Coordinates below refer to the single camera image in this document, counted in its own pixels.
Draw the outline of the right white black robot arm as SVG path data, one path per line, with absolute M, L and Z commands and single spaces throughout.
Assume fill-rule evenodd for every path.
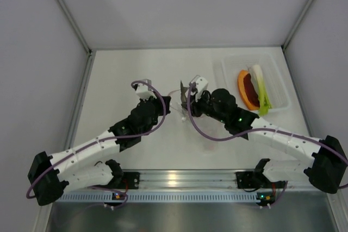
M 237 137 L 261 143 L 283 152 L 292 160 L 276 161 L 264 158 L 254 168 L 254 182 L 261 187 L 278 181 L 303 181 L 322 192 L 335 194 L 347 188 L 341 181 L 347 168 L 347 157 L 339 140 L 307 137 L 284 130 L 238 107 L 235 97 L 226 89 L 213 92 L 188 90 L 182 99 L 190 120 L 206 115 L 222 123 L 230 134 L 224 141 Z

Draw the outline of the green fake celery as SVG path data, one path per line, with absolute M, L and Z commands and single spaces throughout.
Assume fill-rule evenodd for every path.
M 259 100 L 259 116 L 265 116 L 272 108 L 270 98 L 268 96 L 262 68 L 259 64 L 255 64 L 250 69 L 252 83 L 256 86 Z

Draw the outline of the clear zip top bag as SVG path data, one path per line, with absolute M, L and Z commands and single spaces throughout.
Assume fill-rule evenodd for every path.
M 171 97 L 170 107 L 172 110 L 176 110 L 180 116 L 184 125 L 184 130 L 188 133 L 195 147 L 197 147 L 202 153 L 208 154 L 217 150 L 218 143 L 202 136 L 193 126 L 190 121 L 188 112 L 181 107 L 180 89 L 170 91 L 168 95 Z M 194 122 L 198 128 L 206 135 L 211 137 L 217 137 L 219 134 L 219 123 L 214 119 L 208 118 L 205 115 L 201 117 L 194 117 Z

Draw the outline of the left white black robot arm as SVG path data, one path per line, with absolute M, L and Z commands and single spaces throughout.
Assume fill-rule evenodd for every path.
M 96 138 L 59 153 L 37 154 L 28 172 L 27 199 L 44 206 L 79 189 L 122 189 L 125 174 L 115 157 L 157 130 L 170 113 L 170 103 L 170 96 L 140 100 L 125 119 Z

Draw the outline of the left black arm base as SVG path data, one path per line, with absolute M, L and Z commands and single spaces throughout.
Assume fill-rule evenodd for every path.
M 139 172 L 124 172 L 123 176 L 118 176 L 113 178 L 107 186 L 110 189 L 116 190 L 137 190 L 139 188 L 140 183 L 140 173 Z

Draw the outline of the grey fake fish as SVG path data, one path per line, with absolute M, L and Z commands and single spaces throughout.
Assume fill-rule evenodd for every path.
M 181 107 L 184 110 L 187 110 L 187 96 L 188 96 L 189 88 L 184 86 L 183 82 L 180 82 L 180 99 L 181 99 Z

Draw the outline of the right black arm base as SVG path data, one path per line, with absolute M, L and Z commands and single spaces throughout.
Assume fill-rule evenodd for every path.
M 235 173 L 237 187 L 243 190 L 259 189 L 258 183 L 254 180 L 253 171 L 240 171 Z

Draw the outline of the orange fake papaya slice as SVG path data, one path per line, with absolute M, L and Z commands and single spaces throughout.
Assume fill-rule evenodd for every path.
M 246 70 L 241 70 L 237 79 L 239 95 L 249 110 L 258 110 L 260 102 L 258 94 L 251 81 L 251 74 Z

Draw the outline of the dark red fake meat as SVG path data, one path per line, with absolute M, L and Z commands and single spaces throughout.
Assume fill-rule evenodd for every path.
M 255 107 L 259 107 L 259 99 L 258 94 L 256 93 L 254 86 L 251 82 L 251 75 L 248 73 L 244 76 L 244 89 L 247 96 L 248 101 Z

